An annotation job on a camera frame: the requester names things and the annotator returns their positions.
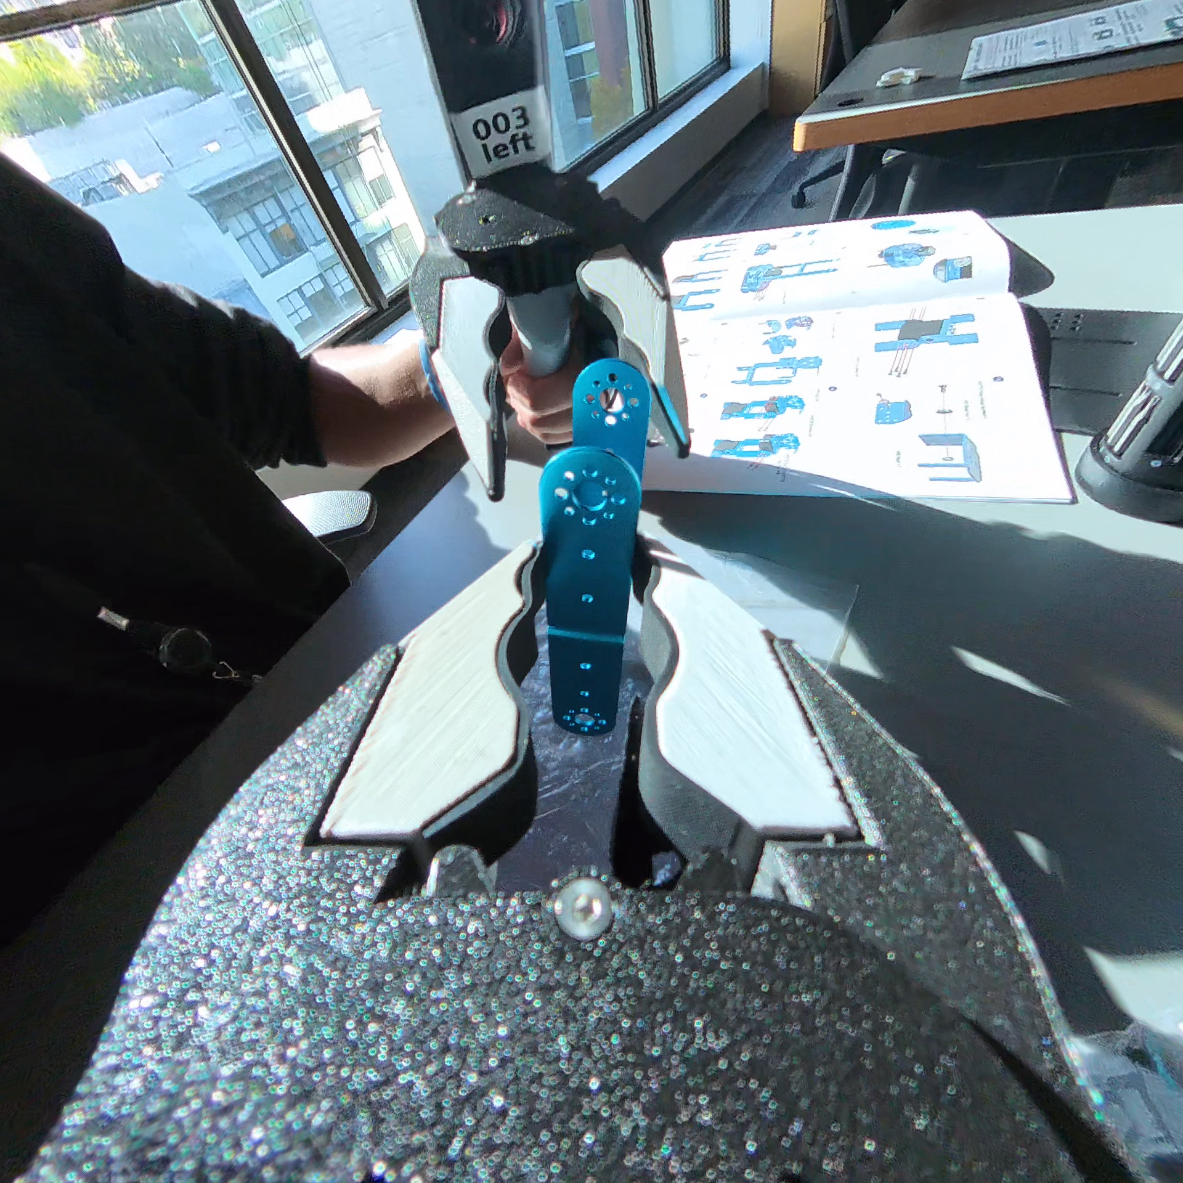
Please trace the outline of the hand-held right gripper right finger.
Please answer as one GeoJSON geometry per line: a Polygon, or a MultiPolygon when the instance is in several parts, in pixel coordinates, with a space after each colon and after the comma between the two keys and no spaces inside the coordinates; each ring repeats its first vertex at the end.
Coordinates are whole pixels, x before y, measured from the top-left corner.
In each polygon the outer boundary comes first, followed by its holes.
{"type": "Polygon", "coordinates": [[[649,558],[640,655],[640,799],[676,847],[860,835],[771,635],[680,557],[649,558]]]}

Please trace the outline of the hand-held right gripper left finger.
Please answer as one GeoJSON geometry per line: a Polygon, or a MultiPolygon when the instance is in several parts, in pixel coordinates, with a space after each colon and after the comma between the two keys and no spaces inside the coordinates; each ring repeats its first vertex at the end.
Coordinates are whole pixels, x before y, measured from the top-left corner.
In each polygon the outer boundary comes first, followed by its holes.
{"type": "Polygon", "coordinates": [[[538,657],[536,545],[519,545],[398,645],[319,823],[324,842],[508,850],[536,793],[521,681],[538,657]]]}

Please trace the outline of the blue metal bracket assembly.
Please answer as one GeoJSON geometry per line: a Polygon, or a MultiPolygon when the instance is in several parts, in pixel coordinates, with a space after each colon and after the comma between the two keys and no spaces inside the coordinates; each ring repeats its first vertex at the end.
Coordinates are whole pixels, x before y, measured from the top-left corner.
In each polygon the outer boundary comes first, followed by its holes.
{"type": "Polygon", "coordinates": [[[552,716],[580,735],[615,726],[649,410],[638,369],[587,365],[571,390],[571,447],[539,479],[552,716]]]}

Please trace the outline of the person's left forearm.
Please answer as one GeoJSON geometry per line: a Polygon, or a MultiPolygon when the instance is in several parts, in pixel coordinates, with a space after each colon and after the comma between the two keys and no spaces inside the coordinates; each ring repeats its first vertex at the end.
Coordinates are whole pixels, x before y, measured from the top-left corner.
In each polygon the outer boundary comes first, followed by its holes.
{"type": "Polygon", "coordinates": [[[381,468],[453,428],[431,392],[419,343],[301,357],[270,321],[126,269],[129,338],[202,428],[250,469],[381,468]]]}

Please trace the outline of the person's left hand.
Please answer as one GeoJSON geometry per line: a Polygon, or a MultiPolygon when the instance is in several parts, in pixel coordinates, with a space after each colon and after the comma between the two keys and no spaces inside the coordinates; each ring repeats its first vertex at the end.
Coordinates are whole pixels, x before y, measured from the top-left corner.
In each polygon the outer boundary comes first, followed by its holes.
{"type": "Polygon", "coordinates": [[[581,350],[571,345],[564,365],[552,375],[531,376],[521,338],[514,333],[498,361],[507,407],[518,426],[547,448],[571,444],[571,386],[583,369],[581,350]]]}

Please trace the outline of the clear plastic bag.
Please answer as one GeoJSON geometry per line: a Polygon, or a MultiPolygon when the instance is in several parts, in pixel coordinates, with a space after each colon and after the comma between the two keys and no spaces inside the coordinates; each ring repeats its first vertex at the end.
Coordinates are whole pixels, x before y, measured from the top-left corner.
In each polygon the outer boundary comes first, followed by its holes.
{"type": "MultiPolygon", "coordinates": [[[[685,541],[666,541],[664,547],[774,637],[795,643],[823,668],[838,658],[859,595],[856,583],[807,576],[769,559],[709,551],[685,541]]],[[[540,606],[535,617],[538,659],[522,681],[522,696],[532,713],[535,748],[554,752],[574,750],[578,737],[556,727],[552,719],[546,617],[540,606]]]]}

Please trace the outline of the white rounded object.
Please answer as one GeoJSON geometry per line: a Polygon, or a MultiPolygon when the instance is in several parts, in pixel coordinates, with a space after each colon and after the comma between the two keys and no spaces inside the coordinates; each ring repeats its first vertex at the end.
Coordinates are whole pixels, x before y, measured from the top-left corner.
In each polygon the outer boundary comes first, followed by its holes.
{"type": "Polygon", "coordinates": [[[364,490],[332,490],[284,497],[285,510],[325,545],[362,538],[374,526],[377,507],[364,490]]]}

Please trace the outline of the printed instruction manual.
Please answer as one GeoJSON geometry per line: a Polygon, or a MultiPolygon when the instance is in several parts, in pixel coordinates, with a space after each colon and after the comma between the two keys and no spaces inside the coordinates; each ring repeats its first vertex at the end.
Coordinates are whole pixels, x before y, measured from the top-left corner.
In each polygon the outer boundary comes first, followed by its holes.
{"type": "Polygon", "coordinates": [[[643,486],[1069,504],[1022,297],[1054,282],[971,212],[681,240],[663,257],[690,457],[643,486]]]}

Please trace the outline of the black badge reel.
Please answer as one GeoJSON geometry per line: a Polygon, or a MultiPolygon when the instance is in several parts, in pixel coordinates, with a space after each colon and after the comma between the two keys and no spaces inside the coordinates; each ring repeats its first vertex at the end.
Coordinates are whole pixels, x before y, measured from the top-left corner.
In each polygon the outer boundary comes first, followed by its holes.
{"type": "Polygon", "coordinates": [[[133,620],[107,607],[100,607],[95,619],[121,633],[136,651],[152,658],[169,673],[209,678],[247,689],[262,681],[257,673],[238,671],[229,662],[218,659],[211,640],[197,628],[133,620]]]}

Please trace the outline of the large glass window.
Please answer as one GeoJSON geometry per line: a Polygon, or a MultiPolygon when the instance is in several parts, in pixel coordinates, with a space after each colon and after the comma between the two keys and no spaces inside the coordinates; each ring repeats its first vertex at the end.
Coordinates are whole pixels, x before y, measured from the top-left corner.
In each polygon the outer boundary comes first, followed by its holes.
{"type": "MultiPolygon", "coordinates": [[[[463,186],[412,3],[238,3],[385,303],[463,186]]],[[[770,3],[546,3],[554,164],[656,212],[766,102],[770,3]]],[[[88,3],[2,30],[2,152],[133,271],[309,350],[378,309],[276,145],[205,3],[88,3]]]]}

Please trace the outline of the person's black clothing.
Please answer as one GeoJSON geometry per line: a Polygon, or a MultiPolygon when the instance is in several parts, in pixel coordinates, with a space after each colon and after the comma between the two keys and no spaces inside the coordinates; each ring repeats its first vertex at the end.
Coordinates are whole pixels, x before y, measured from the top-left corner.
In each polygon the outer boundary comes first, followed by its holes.
{"type": "Polygon", "coordinates": [[[2,944],[245,688],[167,672],[100,609],[264,675],[349,588],[256,476],[324,462],[309,371],[239,307],[131,271],[2,158],[2,944]]]}

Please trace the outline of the wooden table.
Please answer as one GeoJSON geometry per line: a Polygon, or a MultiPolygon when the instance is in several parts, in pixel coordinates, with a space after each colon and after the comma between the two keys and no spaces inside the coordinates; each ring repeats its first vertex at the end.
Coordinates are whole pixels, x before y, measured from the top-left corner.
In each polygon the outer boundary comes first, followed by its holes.
{"type": "Polygon", "coordinates": [[[1180,47],[961,81],[971,41],[1097,3],[908,2],[795,120],[801,152],[1176,100],[1180,47]]]}

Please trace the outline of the black flat panel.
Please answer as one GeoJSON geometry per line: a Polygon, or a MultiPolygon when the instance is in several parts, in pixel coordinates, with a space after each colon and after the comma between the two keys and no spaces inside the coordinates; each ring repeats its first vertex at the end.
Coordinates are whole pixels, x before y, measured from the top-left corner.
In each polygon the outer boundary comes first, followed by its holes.
{"type": "Polygon", "coordinates": [[[1128,395],[1180,321],[1178,313],[1038,307],[1050,337],[1049,386],[1128,395]]]}

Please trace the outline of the black ribbed cylinder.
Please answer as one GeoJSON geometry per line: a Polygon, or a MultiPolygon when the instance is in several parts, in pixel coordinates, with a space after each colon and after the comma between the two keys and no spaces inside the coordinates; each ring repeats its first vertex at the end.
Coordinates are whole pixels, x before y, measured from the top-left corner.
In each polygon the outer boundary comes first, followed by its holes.
{"type": "Polygon", "coordinates": [[[1074,468],[1102,507],[1150,523],[1181,523],[1181,324],[1125,407],[1074,468]]]}

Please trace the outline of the white printed paper sheet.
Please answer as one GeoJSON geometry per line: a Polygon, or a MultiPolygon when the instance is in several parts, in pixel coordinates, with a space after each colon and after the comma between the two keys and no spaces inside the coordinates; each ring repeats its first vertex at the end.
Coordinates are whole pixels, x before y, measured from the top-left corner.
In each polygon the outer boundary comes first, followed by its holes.
{"type": "Polygon", "coordinates": [[[1180,41],[1180,2],[1114,5],[980,36],[970,44],[960,79],[984,79],[1180,41]]]}

